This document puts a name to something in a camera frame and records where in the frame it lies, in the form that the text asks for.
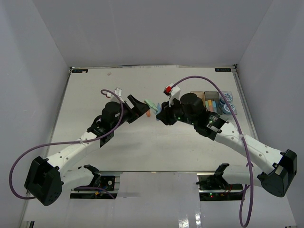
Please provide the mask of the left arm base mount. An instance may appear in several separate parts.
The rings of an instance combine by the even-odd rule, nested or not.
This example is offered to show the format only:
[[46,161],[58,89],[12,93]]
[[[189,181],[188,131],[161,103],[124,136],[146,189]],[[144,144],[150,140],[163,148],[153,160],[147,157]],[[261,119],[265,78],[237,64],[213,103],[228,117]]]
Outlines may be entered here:
[[113,175],[95,176],[89,185],[72,190],[70,198],[83,200],[114,200],[118,194],[118,188],[115,185],[116,177]]

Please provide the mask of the blue-lidded cleaning gel jar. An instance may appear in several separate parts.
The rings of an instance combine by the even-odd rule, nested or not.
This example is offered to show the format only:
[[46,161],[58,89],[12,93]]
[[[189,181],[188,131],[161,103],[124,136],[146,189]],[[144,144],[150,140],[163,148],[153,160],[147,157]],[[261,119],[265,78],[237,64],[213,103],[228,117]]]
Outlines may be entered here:
[[231,93],[223,93],[223,96],[220,96],[219,98],[219,103],[221,105],[226,104],[226,102],[232,103],[232,101],[233,101],[233,95]]

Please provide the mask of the blue highlighter pen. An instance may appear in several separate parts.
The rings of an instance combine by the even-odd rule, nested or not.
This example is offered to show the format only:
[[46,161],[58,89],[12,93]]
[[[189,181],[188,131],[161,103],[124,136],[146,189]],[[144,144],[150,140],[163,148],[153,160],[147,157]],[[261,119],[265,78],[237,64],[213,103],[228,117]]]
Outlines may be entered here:
[[212,108],[213,108],[213,112],[217,113],[218,110],[217,110],[217,105],[216,105],[216,102],[215,101],[212,101]]

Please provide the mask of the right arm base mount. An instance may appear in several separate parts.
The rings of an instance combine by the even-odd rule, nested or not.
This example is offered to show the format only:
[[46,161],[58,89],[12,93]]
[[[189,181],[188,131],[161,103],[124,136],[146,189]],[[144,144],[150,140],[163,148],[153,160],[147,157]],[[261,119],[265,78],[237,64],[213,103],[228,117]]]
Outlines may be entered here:
[[198,175],[196,185],[202,202],[241,201],[244,190],[242,184],[228,184],[221,176],[215,175]]

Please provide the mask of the green highlighter pen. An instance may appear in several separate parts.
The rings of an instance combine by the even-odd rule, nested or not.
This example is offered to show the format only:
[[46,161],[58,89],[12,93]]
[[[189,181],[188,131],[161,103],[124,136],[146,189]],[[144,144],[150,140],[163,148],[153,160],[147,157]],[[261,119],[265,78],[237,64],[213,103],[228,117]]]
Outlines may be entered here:
[[208,101],[205,101],[205,107],[206,107],[206,109],[209,111],[209,104],[208,104]]

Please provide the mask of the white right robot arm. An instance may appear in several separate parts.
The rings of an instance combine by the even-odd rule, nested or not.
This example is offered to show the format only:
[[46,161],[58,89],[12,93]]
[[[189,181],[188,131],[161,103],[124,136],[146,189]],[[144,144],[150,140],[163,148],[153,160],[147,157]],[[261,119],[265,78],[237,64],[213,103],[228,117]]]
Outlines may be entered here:
[[283,197],[297,173],[297,154],[292,150],[282,152],[273,149],[249,135],[239,132],[237,127],[223,120],[219,114],[206,109],[203,101],[194,93],[184,94],[173,104],[164,102],[156,118],[165,125],[177,121],[190,124],[194,130],[213,141],[221,143],[244,157],[261,169],[257,175],[261,186],[277,197]]

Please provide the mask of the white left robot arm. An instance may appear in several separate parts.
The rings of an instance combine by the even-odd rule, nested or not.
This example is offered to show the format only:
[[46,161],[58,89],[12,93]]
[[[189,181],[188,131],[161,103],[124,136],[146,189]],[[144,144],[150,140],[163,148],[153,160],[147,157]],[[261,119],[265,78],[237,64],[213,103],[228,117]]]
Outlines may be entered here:
[[30,166],[25,181],[25,188],[44,206],[54,203],[67,184],[65,174],[88,154],[98,150],[109,142],[117,127],[124,122],[132,123],[149,111],[149,106],[128,96],[133,107],[126,102],[110,101],[106,103],[101,115],[76,141],[47,158],[36,157]]

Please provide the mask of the orange highlighter pen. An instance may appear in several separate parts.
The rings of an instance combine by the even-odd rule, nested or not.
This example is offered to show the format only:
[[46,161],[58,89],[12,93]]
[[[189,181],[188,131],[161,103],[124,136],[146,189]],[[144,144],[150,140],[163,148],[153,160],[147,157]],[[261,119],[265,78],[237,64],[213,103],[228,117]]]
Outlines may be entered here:
[[208,100],[209,110],[213,111],[212,100]]

